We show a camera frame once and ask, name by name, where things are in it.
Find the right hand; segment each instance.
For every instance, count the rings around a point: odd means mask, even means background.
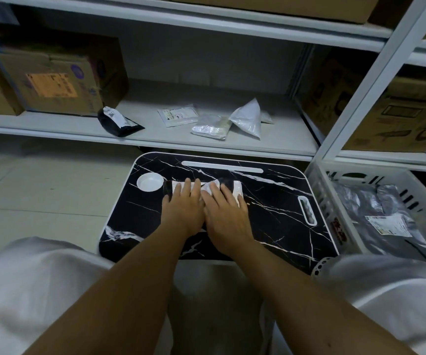
[[[210,184],[213,197],[202,191],[205,202],[206,231],[217,250],[234,258],[234,254],[245,244],[254,241],[248,206],[243,197],[238,196],[239,206],[226,185]]]

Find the label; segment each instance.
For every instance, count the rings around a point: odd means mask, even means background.
[[[78,97],[67,73],[27,73],[40,97]]]
[[[162,110],[162,112],[164,113],[167,121],[198,117],[198,114],[191,107]]]
[[[412,237],[412,234],[409,233],[407,229],[402,214],[378,217],[365,216],[365,218],[381,235],[395,235],[406,238]]]
[[[107,106],[103,107],[103,113],[112,119],[119,128],[126,126],[137,126],[137,123],[126,119],[119,111],[116,111],[114,108]]]

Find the marble pattern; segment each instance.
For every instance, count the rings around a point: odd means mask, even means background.
[[[189,167],[182,165],[182,161],[262,168],[263,173]],[[310,186],[303,173],[296,168],[152,152],[139,157],[133,165],[100,239],[100,254],[114,262],[149,236],[160,223],[163,190],[143,192],[136,186],[137,178],[147,172],[159,173],[166,180],[178,182],[187,177],[199,178],[202,182],[221,177],[240,181],[249,206],[254,238],[305,273],[310,274],[322,258],[338,254]],[[299,196],[309,200],[318,222],[316,226],[307,224],[299,205]],[[180,259],[230,260],[216,250],[204,229],[186,241]]]

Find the gray package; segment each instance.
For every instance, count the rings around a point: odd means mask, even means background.
[[[426,261],[426,241],[395,185],[333,185],[371,253]]]

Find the left hand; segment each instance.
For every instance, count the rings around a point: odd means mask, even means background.
[[[187,178],[183,190],[180,183],[172,192],[172,199],[166,195],[162,200],[162,215],[160,225],[179,230],[185,239],[200,231],[205,220],[204,202],[200,199],[200,179],[195,179],[191,189],[191,180]]]

